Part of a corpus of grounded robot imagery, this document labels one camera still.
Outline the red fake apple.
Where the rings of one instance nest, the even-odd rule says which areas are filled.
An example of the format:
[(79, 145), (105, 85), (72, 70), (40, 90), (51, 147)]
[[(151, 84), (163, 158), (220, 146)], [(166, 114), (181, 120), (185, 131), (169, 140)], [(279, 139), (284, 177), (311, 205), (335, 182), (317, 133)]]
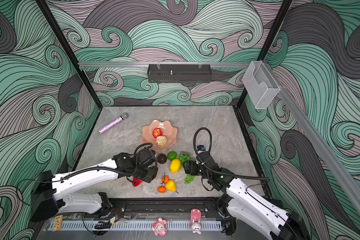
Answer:
[(155, 128), (152, 132), (153, 137), (156, 139), (157, 137), (160, 137), (163, 135), (161, 128)]

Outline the red fake strawberry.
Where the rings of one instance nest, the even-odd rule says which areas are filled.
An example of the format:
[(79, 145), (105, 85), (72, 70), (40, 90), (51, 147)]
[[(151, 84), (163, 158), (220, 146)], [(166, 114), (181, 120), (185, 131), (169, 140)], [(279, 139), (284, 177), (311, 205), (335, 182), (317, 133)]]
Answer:
[(133, 178), (133, 181), (132, 181), (134, 187), (139, 186), (142, 182), (143, 182), (142, 180), (137, 179), (137, 178)]

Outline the pink scalloped fruit bowl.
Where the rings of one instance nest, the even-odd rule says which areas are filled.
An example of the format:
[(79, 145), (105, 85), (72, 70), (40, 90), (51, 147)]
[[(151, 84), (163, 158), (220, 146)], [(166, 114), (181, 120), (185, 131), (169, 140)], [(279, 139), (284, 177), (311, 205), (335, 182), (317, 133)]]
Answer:
[[(153, 135), (154, 129), (161, 129), (163, 136), (166, 137), (167, 142), (165, 145), (157, 145), (157, 139)], [(140, 140), (142, 143), (151, 143), (154, 146), (154, 151), (163, 151), (170, 148), (177, 141), (178, 129), (173, 127), (169, 121), (160, 122), (158, 120), (152, 121), (148, 126), (144, 126), (142, 129), (142, 136)]]

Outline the beige fake pear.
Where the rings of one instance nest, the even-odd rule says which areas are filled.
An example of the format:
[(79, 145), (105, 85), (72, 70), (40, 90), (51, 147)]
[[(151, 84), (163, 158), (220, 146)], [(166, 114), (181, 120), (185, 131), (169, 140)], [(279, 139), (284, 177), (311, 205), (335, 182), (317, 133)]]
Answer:
[(164, 146), (167, 144), (167, 137), (166, 136), (158, 136), (156, 138), (156, 144), (157, 146)]

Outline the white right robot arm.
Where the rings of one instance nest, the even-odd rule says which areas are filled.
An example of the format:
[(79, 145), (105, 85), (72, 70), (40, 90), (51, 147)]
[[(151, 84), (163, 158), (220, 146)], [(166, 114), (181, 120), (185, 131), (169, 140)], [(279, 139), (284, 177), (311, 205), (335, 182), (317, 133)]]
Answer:
[(196, 160), (183, 164), (185, 173), (201, 176), (213, 190), (223, 193), (217, 201), (222, 217), (245, 222), (268, 240), (311, 239), (304, 219), (297, 213), (288, 213), (254, 192), (239, 176), (215, 163), (210, 152), (198, 151)]

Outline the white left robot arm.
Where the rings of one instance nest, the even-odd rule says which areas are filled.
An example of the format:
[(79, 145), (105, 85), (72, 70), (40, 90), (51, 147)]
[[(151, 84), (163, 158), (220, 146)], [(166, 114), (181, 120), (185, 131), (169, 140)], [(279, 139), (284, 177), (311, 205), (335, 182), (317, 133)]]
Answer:
[(134, 154), (120, 153), (102, 163), (70, 173), (38, 176), (31, 190), (31, 222), (42, 222), (65, 213), (85, 213), (97, 218), (110, 217), (113, 205), (107, 193), (79, 194), (89, 186), (133, 177), (150, 183), (158, 172), (156, 152), (144, 148)]

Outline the yellow fake lemon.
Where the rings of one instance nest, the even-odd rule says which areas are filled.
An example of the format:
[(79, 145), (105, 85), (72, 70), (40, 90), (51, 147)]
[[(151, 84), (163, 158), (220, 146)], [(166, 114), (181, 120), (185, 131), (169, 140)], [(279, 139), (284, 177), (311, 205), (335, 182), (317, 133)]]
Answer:
[(173, 159), (170, 164), (170, 171), (171, 173), (177, 173), (182, 167), (182, 163), (179, 159)]

